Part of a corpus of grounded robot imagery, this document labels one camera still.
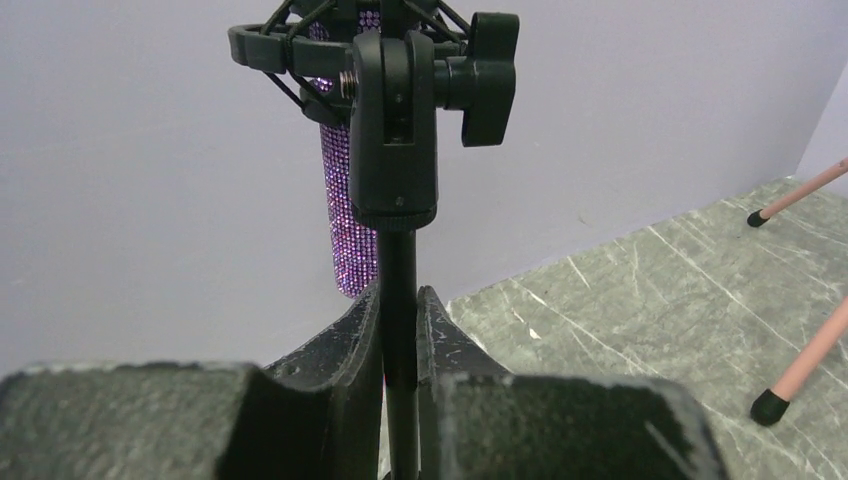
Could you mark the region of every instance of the white wall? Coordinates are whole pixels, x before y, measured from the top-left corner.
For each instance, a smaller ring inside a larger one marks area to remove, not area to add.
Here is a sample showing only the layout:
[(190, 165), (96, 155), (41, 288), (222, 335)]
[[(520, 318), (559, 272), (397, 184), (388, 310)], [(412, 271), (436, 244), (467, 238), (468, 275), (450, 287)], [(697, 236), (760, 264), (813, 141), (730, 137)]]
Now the white wall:
[[(229, 58), (277, 1), (3, 3), (0, 371), (268, 362), (347, 307), (317, 126)], [(791, 174), (848, 56), (844, 0), (453, 3), (523, 31), (506, 144), (440, 117), (445, 299)]]
[[(818, 127), (798, 165), (798, 180), (809, 180), (848, 157), (848, 65), (822, 113)], [(848, 175), (834, 180), (825, 190), (848, 197)]]

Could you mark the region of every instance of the floor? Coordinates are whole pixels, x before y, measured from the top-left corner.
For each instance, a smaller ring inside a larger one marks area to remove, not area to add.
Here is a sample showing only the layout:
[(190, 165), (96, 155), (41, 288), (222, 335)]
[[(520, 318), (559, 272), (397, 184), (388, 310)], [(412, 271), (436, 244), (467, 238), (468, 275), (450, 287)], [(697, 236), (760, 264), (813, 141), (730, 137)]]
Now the floor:
[(847, 199), (816, 193), (760, 229), (745, 223), (797, 186), (764, 185), (459, 298), (448, 310), (516, 373), (650, 374), (687, 386), (734, 479), (846, 478), (848, 339), (778, 425), (747, 417), (848, 295)]

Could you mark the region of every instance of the pink pole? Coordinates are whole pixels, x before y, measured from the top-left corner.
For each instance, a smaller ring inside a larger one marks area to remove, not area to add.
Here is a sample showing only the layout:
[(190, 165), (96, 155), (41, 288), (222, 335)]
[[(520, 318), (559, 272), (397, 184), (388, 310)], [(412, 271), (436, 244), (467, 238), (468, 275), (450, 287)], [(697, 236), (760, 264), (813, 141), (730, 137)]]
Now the pink pole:
[(769, 221), (771, 217), (777, 215), (780, 211), (785, 210), (793, 203), (798, 202), (802, 198), (815, 192), (821, 187), (827, 185), (828, 183), (836, 180), (842, 175), (845, 175), (846, 173), (848, 173), (848, 158), (841, 160), (836, 165), (816, 175), (813, 179), (801, 185), (800, 187), (798, 187), (785, 197), (781, 198), (780, 200), (772, 203), (768, 207), (763, 208), (762, 210), (757, 210), (756, 212), (752, 213), (748, 217), (748, 225), (755, 228), (762, 226), (764, 223)]
[(780, 421), (786, 409), (789, 408), (789, 402), (801, 390), (804, 382), (846, 330), (848, 330), (848, 297), (842, 300), (839, 307), (801, 350), (777, 383), (757, 398), (751, 407), (751, 418), (764, 426), (774, 425)]

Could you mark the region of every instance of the pink leg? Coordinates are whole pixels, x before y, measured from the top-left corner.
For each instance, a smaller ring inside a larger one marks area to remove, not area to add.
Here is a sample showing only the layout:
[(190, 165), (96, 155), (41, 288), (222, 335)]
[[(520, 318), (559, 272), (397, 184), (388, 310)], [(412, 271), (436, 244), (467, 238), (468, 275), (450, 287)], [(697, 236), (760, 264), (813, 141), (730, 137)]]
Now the pink leg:
[(839, 307), (824, 322), (810, 343), (801, 350), (777, 383), (763, 392), (754, 402), (751, 407), (751, 418), (764, 426), (780, 421), (792, 397), (804, 386), (804, 382), (846, 330), (848, 330), (848, 297), (842, 300)]
[(757, 210), (756, 212), (752, 213), (748, 217), (748, 225), (752, 227), (762, 226), (771, 217), (777, 215), (778, 212), (786, 209), (793, 203), (801, 200), (802, 198), (815, 192), (821, 187), (827, 185), (828, 183), (836, 180), (842, 175), (845, 175), (846, 173), (848, 173), (848, 158), (845, 158), (836, 165), (816, 175), (815, 178), (801, 185), (789, 195), (786, 195), (785, 197), (772, 203), (771, 205), (762, 210)]

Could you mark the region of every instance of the rubber tip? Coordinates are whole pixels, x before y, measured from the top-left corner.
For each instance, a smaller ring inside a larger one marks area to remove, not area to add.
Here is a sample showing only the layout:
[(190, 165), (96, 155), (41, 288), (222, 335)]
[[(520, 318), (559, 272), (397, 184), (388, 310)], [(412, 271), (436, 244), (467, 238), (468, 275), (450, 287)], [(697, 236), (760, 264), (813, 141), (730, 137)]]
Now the rubber tip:
[(771, 390), (766, 390), (751, 405), (751, 420), (764, 427), (770, 427), (783, 418), (787, 408), (789, 408), (789, 402), (778, 397)]
[(757, 210), (756, 212), (752, 213), (751, 215), (748, 215), (748, 225), (750, 225), (754, 228), (759, 228), (759, 227), (762, 227), (763, 224), (768, 222), (768, 218), (761, 217), (760, 212), (762, 212), (762, 210)]

